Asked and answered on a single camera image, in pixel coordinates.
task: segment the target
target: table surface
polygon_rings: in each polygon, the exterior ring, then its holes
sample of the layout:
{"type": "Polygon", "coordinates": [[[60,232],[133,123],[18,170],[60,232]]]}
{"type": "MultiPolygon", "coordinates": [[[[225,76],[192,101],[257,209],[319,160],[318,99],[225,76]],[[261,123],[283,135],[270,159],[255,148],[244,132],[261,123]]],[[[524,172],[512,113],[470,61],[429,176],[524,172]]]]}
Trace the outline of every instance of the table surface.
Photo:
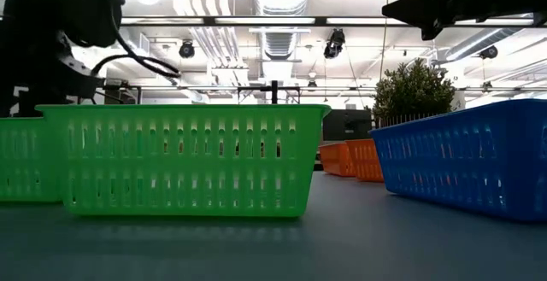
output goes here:
{"type": "Polygon", "coordinates": [[[542,280],[547,224],[316,173],[300,219],[79,218],[0,205],[0,280],[542,280]]]}

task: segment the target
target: potted plant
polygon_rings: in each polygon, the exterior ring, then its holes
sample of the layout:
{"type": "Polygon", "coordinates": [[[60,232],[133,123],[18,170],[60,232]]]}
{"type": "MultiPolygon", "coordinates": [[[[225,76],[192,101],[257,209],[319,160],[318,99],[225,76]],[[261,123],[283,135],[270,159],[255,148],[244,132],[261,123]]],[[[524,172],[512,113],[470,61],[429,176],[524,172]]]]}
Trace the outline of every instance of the potted plant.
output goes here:
{"type": "Polygon", "coordinates": [[[412,67],[401,63],[397,70],[386,70],[385,76],[376,85],[374,96],[373,114],[382,121],[380,127],[451,111],[452,82],[423,59],[417,59],[412,67]]]}

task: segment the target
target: orange plastic basket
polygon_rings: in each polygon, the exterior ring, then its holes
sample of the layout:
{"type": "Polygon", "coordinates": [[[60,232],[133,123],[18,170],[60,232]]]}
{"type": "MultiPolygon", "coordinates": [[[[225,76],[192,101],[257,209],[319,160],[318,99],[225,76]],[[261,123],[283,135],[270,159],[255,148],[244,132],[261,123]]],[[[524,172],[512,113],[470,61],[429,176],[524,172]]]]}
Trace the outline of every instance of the orange plastic basket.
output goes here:
{"type": "Polygon", "coordinates": [[[346,143],[350,150],[356,177],[366,182],[384,182],[373,139],[348,140],[346,143]]]}
{"type": "Polygon", "coordinates": [[[319,153],[325,172],[344,177],[355,176],[350,151],[346,143],[321,145],[319,153]]]}

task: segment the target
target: green plastic basket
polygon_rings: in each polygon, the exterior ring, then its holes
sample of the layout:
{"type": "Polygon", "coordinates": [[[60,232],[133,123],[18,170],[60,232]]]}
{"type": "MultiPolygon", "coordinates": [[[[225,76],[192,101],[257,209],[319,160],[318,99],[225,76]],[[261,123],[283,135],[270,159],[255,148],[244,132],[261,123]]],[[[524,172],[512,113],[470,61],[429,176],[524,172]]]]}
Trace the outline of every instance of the green plastic basket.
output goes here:
{"type": "Polygon", "coordinates": [[[0,119],[0,201],[59,201],[44,119],[0,119]]]}
{"type": "Polygon", "coordinates": [[[73,214],[299,216],[320,105],[43,106],[73,214]]]}

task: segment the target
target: basket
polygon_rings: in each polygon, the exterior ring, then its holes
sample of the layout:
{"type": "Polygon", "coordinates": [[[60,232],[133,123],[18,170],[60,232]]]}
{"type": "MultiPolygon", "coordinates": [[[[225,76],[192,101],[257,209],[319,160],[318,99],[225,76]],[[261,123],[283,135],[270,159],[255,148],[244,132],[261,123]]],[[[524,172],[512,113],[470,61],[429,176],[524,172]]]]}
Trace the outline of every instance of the basket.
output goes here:
{"type": "Polygon", "coordinates": [[[365,182],[384,182],[373,139],[346,140],[356,177],[365,182]]]}
{"type": "Polygon", "coordinates": [[[319,154],[323,170],[326,173],[343,177],[352,177],[355,175],[350,152],[345,143],[321,145],[319,147],[319,154]]]}
{"type": "Polygon", "coordinates": [[[60,200],[44,132],[43,119],[0,119],[0,201],[60,200]]]}
{"type": "Polygon", "coordinates": [[[372,131],[387,190],[547,220],[547,101],[514,100],[372,131]]]}
{"type": "Polygon", "coordinates": [[[73,214],[302,215],[318,105],[43,106],[73,214]]]}

